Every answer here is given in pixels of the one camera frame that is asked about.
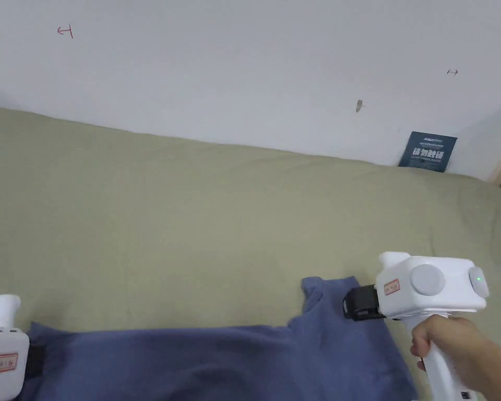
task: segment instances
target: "bed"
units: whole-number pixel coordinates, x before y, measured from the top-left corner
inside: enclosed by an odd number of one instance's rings
[[[483,267],[471,318],[501,344],[499,187],[0,109],[0,293],[21,296],[21,328],[285,325],[303,277],[369,284],[389,250]]]

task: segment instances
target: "white device body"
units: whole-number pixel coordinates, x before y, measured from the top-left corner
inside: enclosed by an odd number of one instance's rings
[[[14,327],[20,298],[0,295],[0,401],[9,401],[21,392],[24,384],[30,340]]]
[[[472,261],[404,252],[385,252],[379,260],[384,268],[375,284],[379,310],[387,317],[401,319],[409,332],[433,314],[447,317],[486,307],[488,286],[482,270]],[[477,400],[435,344],[423,361],[435,400]]]

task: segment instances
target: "sticker label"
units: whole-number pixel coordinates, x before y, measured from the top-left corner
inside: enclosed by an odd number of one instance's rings
[[[446,171],[455,142],[456,138],[454,136],[413,131],[410,134],[410,139],[408,139],[399,166],[443,173]]]
[[[14,371],[18,360],[18,353],[0,354],[0,373]]]
[[[397,292],[401,289],[399,285],[399,279],[390,281],[388,284],[384,285],[384,295],[390,295],[391,293]]]

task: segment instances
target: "blue t-shirt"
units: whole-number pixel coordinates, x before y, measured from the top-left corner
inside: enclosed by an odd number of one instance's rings
[[[417,399],[384,322],[343,317],[357,286],[354,277],[303,279],[303,313],[287,327],[68,333],[33,324],[44,371],[21,400]]]

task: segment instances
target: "white wall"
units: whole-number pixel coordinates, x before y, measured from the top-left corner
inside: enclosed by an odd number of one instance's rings
[[[487,179],[501,0],[3,0],[0,106],[382,164],[452,135],[449,171]]]

